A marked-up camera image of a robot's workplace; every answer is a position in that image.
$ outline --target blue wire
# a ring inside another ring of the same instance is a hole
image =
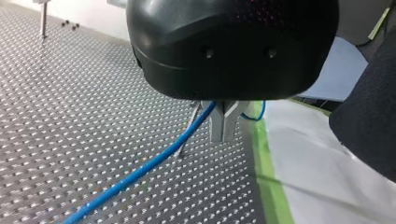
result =
[[[72,223],[79,222],[85,216],[87,216],[90,212],[92,212],[94,209],[98,208],[103,203],[107,202],[112,197],[119,194],[122,190],[125,190],[130,185],[134,184],[140,177],[146,175],[148,172],[150,172],[156,166],[158,166],[163,161],[165,161],[170,156],[172,156],[175,152],[177,152],[177,150],[184,143],[187,142],[187,140],[189,140],[189,138],[195,133],[195,131],[197,131],[199,126],[201,126],[201,124],[207,119],[207,117],[213,111],[215,106],[216,106],[215,102],[210,103],[210,105],[207,107],[207,109],[204,110],[204,112],[201,114],[201,116],[197,118],[197,120],[177,139],[177,141],[172,146],[170,146],[168,149],[166,149],[164,152],[162,152],[160,155],[158,155],[153,160],[144,164],[142,167],[140,167],[135,172],[127,175],[124,179],[122,179],[119,183],[114,185],[111,189],[106,190],[101,195],[99,195],[97,198],[95,198],[91,202],[87,203],[84,207],[79,209],[76,213],[74,213],[70,217],[68,217],[63,222],[63,224],[72,224]]]
[[[251,118],[248,115],[246,115],[245,113],[242,113],[242,118],[244,119],[249,119],[249,120],[254,120],[254,121],[259,121],[262,119],[262,117],[264,116],[264,112],[265,112],[265,101],[262,102],[262,112],[260,112],[260,115],[257,119]]]

